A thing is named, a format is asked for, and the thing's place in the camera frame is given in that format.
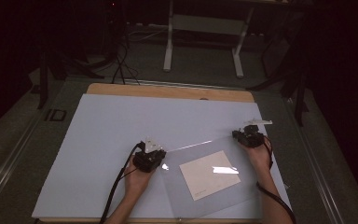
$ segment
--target black cable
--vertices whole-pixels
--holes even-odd
[[[124,57],[123,57],[123,59],[120,61],[120,59],[119,59],[118,56],[117,56],[118,68],[116,69],[116,72],[115,72],[115,74],[113,75],[111,84],[115,84],[115,78],[116,78],[116,76],[117,76],[118,71],[120,71],[121,78],[123,79],[123,84],[126,84],[126,82],[125,82],[125,80],[124,80],[124,77],[123,77],[123,70],[121,69],[121,65],[124,63],[124,60],[126,60],[126,58],[127,58],[127,48],[126,48],[123,44],[121,44],[121,43],[118,43],[118,44],[119,44],[121,47],[124,48]]]
[[[132,172],[134,172],[134,171],[136,171],[136,170],[138,170],[138,168],[135,168],[135,169],[129,171],[128,173],[124,174],[120,179],[126,177],[126,175],[129,175],[130,173],[132,173]]]
[[[137,145],[132,149],[132,151],[131,151],[129,157],[128,157],[127,160],[126,160],[126,163],[124,163],[123,168],[121,168],[120,172],[118,173],[117,178],[116,178],[116,180],[115,180],[115,183],[113,184],[112,189],[110,190],[109,197],[108,197],[108,199],[107,199],[107,203],[106,203],[106,206],[105,206],[104,211],[103,211],[103,215],[101,216],[101,219],[100,219],[100,224],[103,224],[103,223],[106,221],[107,213],[109,212],[110,204],[112,203],[113,195],[115,194],[115,191],[116,191],[118,182],[120,181],[120,179],[121,179],[122,177],[124,177],[123,174],[124,174],[124,171],[125,171],[126,168],[127,168],[128,163],[130,162],[131,156],[132,156],[133,152],[135,151],[135,149],[136,149],[137,147],[139,147],[139,146],[140,146],[140,145],[137,144]]]
[[[130,76],[131,76],[131,77],[125,77],[125,78],[133,78],[138,83],[138,85],[141,85],[141,83],[139,82],[139,80],[137,78],[139,75],[139,72],[136,69],[129,67],[125,61],[122,61],[122,62],[124,64],[124,66],[127,68],[127,71],[130,73]]]

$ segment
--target finger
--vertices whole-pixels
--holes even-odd
[[[130,157],[130,162],[129,162],[129,165],[128,165],[128,167],[134,167],[135,165],[133,164],[133,158],[134,158],[135,156],[131,156]]]

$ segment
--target floor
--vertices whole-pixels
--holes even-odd
[[[125,58],[127,84],[181,85],[215,89],[242,90],[266,79],[260,36],[246,37],[241,52],[245,78],[235,77],[230,47],[203,41],[187,41],[188,34],[176,34],[172,70],[162,71],[166,34],[147,28],[145,34],[131,32]],[[125,49],[121,48],[121,57]],[[90,79],[68,68],[64,81],[49,81],[49,99],[38,110],[38,95],[26,93],[0,119],[0,223],[34,223],[31,214],[38,192],[55,160],[62,139],[81,95],[93,82],[112,81],[117,64],[95,72],[104,79]],[[37,83],[38,71],[30,74]],[[340,153],[310,90],[306,91],[307,112],[304,127],[293,116],[293,101],[282,98],[277,83],[253,95],[262,117],[274,121],[266,127],[274,142],[275,157],[287,186],[297,223],[358,223],[358,186]],[[62,122],[45,121],[49,109],[66,110]]]

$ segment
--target hand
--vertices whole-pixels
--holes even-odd
[[[239,145],[247,152],[251,164],[254,166],[257,173],[269,171],[269,151],[271,151],[271,144],[267,137],[264,137],[264,142],[268,148],[266,148],[264,144],[259,147],[246,147],[239,143]]]
[[[137,170],[132,163],[133,156],[130,159],[130,165],[126,168],[124,175],[126,175],[126,193],[125,197],[131,198],[133,200],[138,200],[139,197],[144,193],[150,178],[152,177],[155,170],[151,173],[145,173],[140,170]]]

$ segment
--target wrist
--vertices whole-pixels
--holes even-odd
[[[124,195],[124,198],[123,198],[123,202],[126,202],[126,203],[133,203],[133,204],[136,204],[139,200],[139,198],[141,197],[141,195],[139,194],[133,194],[133,193],[126,193]]]
[[[257,181],[262,185],[264,182],[270,180],[272,178],[271,172],[269,168],[259,168],[255,170],[257,175]]]

